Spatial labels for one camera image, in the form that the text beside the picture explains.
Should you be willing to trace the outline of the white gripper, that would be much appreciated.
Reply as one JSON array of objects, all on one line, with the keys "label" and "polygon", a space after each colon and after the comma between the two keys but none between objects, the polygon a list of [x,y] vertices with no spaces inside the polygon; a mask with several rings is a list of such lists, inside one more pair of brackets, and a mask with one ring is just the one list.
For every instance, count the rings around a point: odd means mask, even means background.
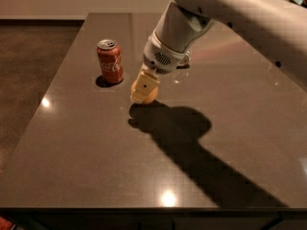
[{"label": "white gripper", "polygon": [[141,104],[158,88],[157,73],[174,71],[193,43],[210,29],[213,22],[213,19],[193,14],[170,2],[144,47],[144,64],[130,88],[130,98]]}]

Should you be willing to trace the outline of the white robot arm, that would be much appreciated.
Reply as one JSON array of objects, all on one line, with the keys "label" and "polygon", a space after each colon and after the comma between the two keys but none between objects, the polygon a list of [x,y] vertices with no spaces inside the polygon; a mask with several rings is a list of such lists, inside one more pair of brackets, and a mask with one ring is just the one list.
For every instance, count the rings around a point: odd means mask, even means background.
[{"label": "white robot arm", "polygon": [[285,0],[173,0],[144,47],[143,64],[131,87],[133,101],[151,103],[159,76],[186,63],[193,43],[216,21],[306,87],[306,8]]}]

